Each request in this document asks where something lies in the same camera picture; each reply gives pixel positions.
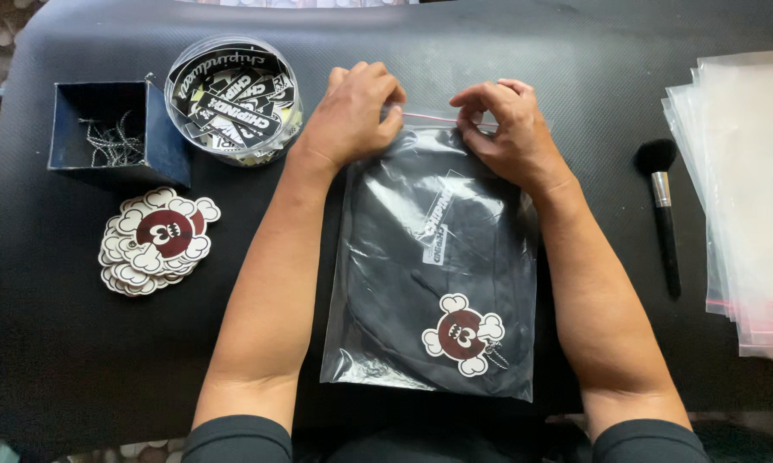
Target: blue box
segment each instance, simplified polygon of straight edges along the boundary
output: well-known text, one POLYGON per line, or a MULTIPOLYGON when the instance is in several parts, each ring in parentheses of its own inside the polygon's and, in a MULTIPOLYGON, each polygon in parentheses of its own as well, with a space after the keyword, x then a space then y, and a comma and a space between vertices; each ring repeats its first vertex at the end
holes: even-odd
POLYGON ((55 117, 48 169, 104 189, 143 191, 152 186, 190 186, 184 138, 167 114, 164 93, 150 81, 55 84, 55 117), (133 164, 103 165, 87 140, 87 123, 114 128, 126 111, 126 136, 143 134, 144 158, 133 164))

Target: black brush bristles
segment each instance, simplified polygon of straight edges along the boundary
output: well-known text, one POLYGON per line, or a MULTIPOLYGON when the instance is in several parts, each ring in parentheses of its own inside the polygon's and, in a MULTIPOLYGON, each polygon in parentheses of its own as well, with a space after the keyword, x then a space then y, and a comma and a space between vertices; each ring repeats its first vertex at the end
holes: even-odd
POLYGON ((653 140, 641 145, 635 153, 635 167, 644 175, 669 171, 678 156, 678 147, 668 138, 653 140))

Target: person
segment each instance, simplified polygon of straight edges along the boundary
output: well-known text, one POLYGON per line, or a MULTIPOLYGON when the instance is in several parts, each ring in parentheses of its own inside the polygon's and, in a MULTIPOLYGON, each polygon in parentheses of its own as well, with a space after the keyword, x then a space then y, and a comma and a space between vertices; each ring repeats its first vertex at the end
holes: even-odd
MULTIPOLYGON (((405 100, 383 63, 332 69, 237 276, 185 463, 292 459, 289 434, 312 329, 330 182, 344 165, 392 141, 402 127, 401 107, 393 105, 383 121, 381 107, 405 100)), ((464 142, 536 206, 558 338, 578 377, 595 460, 707 461, 641 302, 553 143, 533 88, 500 79, 469 87, 450 104, 461 108, 464 142), (492 138, 475 124, 485 111, 498 122, 492 138)), ((343 461, 466 460, 414 444, 399 447, 359 445, 339 453, 343 461)))

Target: round plastic container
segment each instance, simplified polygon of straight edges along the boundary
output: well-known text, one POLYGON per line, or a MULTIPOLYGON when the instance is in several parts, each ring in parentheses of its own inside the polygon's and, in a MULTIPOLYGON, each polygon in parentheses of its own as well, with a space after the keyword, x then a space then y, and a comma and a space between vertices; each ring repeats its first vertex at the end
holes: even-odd
MULTIPOLYGON (((260 142, 252 147, 236 149, 218 149, 215 147, 209 147, 203 142, 200 142, 194 138, 186 129, 186 124, 190 123, 191 120, 186 116, 186 114, 181 114, 173 106, 172 102, 174 99, 175 82, 170 81, 169 77, 167 77, 164 86, 164 97, 167 112, 169 113, 170 119, 172 119, 173 123, 175 124, 175 127, 181 132, 187 141, 206 151, 207 153, 214 155, 220 161, 241 167, 266 165, 281 157, 282 148, 285 147, 286 144, 291 141, 300 131, 303 119, 303 107, 298 91, 298 81, 295 78, 295 74, 292 71, 292 68, 289 66, 286 58, 284 58, 284 56, 277 49, 275 49, 275 47, 262 40, 254 39, 252 37, 241 34, 225 34, 222 36, 208 37, 190 45, 189 48, 184 50, 178 59, 175 60, 175 63, 173 63, 172 68, 169 70, 168 76, 172 75, 176 69, 182 67, 191 59, 199 58, 205 54, 214 53, 216 51, 215 48, 223 49, 225 45, 236 45, 238 48, 253 47, 255 49, 259 49, 260 51, 272 53, 276 58, 278 58, 282 68, 285 69, 285 73, 287 74, 287 77, 289 77, 289 80, 292 82, 294 87, 294 98, 292 105, 289 107, 289 111, 287 111, 288 117, 286 117, 286 120, 281 118, 282 120, 278 130, 267 140, 264 140, 263 142, 260 142)), ((251 66, 248 64, 244 64, 243 66, 241 64, 236 64, 235 69, 241 69, 243 67, 250 68, 251 66)))

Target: table surface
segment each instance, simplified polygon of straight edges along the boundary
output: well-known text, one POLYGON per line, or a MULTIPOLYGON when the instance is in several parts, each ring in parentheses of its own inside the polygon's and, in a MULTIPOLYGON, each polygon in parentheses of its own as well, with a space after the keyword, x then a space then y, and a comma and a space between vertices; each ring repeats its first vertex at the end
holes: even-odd
MULTIPOLYGON (((381 60, 410 102, 446 109, 468 85, 533 84, 555 142, 647 310, 690 410, 773 409, 773 362, 739 358, 734 325, 704 311, 704 216, 683 163, 669 173, 683 296, 671 301, 642 142, 669 136, 664 88, 701 56, 773 49, 773 1, 487 0, 350 10, 231 8, 170 0, 52 0, 15 53, 0 127, 0 435, 47 453, 184 435, 228 295, 283 163, 235 168, 193 153, 192 189, 223 216, 210 255, 147 298, 104 287, 96 261, 119 195, 47 172, 53 82, 163 81, 192 42, 243 32, 278 48, 309 114, 333 66, 381 60)), ((458 408, 487 417, 578 412, 557 343, 543 248, 535 402, 318 384, 343 179, 327 199, 312 344, 296 427, 385 423, 458 408)))

